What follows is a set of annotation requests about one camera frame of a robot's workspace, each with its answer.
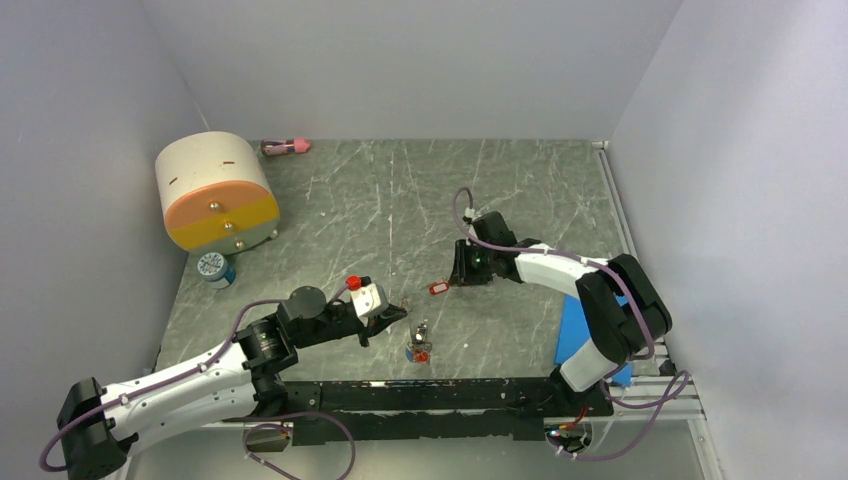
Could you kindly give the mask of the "red key tag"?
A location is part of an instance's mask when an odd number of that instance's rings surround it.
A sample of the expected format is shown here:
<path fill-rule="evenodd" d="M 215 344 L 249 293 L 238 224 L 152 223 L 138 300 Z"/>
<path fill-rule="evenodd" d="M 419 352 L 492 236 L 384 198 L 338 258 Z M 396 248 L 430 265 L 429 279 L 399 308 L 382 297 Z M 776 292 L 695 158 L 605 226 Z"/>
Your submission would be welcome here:
<path fill-rule="evenodd" d="M 413 350 L 412 352 L 415 355 L 414 363 L 427 364 L 430 361 L 430 354 L 427 351 Z"/>
<path fill-rule="evenodd" d="M 436 283 L 431 284 L 428 287 L 428 291 L 431 295 L 439 295 L 439 294 L 443 294 L 443 293 L 447 292 L 449 290 L 449 288 L 450 288 L 450 285 L 449 285 L 448 282 L 440 281 L 440 282 L 436 282 Z"/>

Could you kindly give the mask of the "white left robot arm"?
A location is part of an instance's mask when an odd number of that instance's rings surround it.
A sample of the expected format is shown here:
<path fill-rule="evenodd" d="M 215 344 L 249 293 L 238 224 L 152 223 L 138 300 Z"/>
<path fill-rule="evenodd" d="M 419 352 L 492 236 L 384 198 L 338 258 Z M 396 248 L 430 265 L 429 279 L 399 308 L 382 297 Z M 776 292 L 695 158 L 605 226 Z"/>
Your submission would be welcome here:
<path fill-rule="evenodd" d="M 389 302 L 383 288 L 367 283 L 347 301 L 300 287 L 272 299 L 275 312 L 249 324 L 245 305 L 217 346 L 150 375 L 103 386 L 94 378 L 71 387 L 57 418 L 54 446 L 64 456 L 59 470 L 70 479 L 102 479 L 135 453 L 174 435 L 217 421 L 265 422 L 279 426 L 296 418 L 318 418 L 301 408 L 278 375 L 297 364 L 299 350 L 353 336 L 363 347 L 404 319 L 405 308 Z"/>

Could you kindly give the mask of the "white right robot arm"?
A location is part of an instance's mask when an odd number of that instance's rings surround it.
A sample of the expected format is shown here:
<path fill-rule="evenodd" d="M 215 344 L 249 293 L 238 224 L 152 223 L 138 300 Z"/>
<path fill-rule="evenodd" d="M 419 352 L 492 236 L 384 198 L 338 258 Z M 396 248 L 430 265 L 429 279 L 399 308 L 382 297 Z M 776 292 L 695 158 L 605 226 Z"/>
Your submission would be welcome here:
<path fill-rule="evenodd" d="M 550 402 L 559 413 L 577 413 L 588 389 L 672 329 L 671 314 L 636 257 L 591 258 L 533 238 L 520 241 L 498 212 L 454 220 L 465 235 L 457 243 L 461 274 L 469 268 L 485 281 L 498 276 L 579 301 L 588 339 L 551 374 Z"/>

